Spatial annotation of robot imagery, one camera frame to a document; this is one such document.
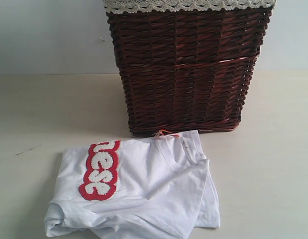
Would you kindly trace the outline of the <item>white lace crochet cloth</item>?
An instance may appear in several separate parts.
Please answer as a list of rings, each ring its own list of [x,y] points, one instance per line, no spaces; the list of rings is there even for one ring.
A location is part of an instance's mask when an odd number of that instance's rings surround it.
[[[104,0],[106,12],[115,14],[137,12],[177,12],[270,8],[275,0]]]

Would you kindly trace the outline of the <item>dark brown wicker basket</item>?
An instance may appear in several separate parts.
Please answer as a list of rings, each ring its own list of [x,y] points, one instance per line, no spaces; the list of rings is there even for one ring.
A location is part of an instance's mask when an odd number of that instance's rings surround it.
[[[271,7],[108,13],[131,133],[234,130],[271,14]]]

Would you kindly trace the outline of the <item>orange clothing tag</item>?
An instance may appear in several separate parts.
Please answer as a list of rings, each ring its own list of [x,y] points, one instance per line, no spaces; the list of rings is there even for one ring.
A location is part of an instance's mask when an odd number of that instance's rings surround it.
[[[161,136],[164,136],[164,137],[180,137],[178,134],[170,132],[168,130],[164,130],[164,129],[160,129],[158,132],[153,134],[153,136],[155,138],[159,138]]]

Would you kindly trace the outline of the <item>white t-shirt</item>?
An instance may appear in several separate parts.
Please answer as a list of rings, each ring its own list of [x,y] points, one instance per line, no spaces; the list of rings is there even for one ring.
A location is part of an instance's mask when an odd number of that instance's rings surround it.
[[[187,239],[220,226],[198,131],[94,143],[63,153],[45,233],[102,239]]]

